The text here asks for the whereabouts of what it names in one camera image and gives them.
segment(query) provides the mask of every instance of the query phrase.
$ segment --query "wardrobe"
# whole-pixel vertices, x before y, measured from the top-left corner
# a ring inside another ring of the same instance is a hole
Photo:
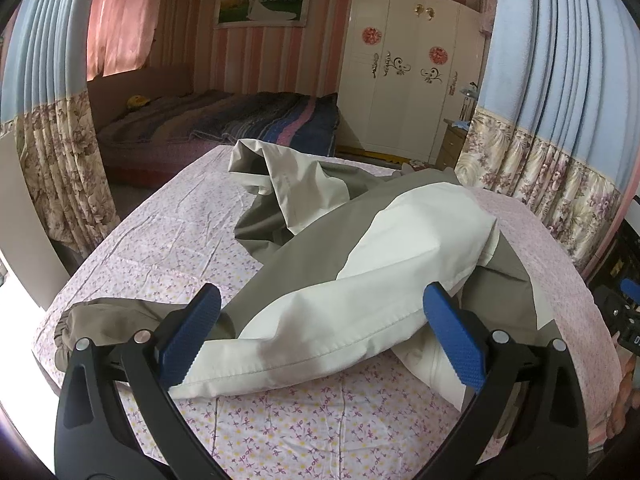
[[[338,145],[435,163],[483,50],[479,13],[452,0],[352,0]]]

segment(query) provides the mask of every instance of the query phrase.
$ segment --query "pink bed sheet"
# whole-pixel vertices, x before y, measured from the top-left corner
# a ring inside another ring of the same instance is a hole
[[[230,146],[185,168],[134,211],[97,248],[55,299],[33,351],[62,384],[53,331],[71,304],[105,296],[186,303],[205,282],[223,304],[260,264],[236,242],[233,227],[253,201],[226,174]],[[390,170],[339,159],[373,174]],[[620,366],[591,295],[569,258],[519,202],[473,190],[532,278],[548,295],[574,351],[588,419],[615,399]],[[162,460],[131,394],[121,392],[143,450]],[[177,403],[190,428],[234,479],[411,479],[443,442],[459,413],[413,377],[391,352],[338,374],[281,390]],[[492,442],[486,456],[500,443]]]

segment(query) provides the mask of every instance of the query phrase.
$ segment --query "bride in white dress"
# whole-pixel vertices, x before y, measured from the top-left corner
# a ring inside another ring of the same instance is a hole
[[[293,20],[297,14],[295,12],[285,12],[284,10],[267,9],[260,0],[251,0],[247,18],[252,22],[284,22]]]

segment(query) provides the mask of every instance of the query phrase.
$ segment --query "framed picture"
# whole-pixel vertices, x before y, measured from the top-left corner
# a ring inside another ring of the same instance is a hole
[[[215,25],[304,27],[309,0],[216,0]]]

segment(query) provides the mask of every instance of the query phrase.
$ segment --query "striped blanket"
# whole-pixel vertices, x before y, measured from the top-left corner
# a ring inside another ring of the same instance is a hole
[[[131,112],[98,133],[105,148],[184,143],[200,139],[235,144],[260,139],[299,152],[332,156],[337,95],[315,98],[290,92],[229,94],[210,90],[165,97]]]

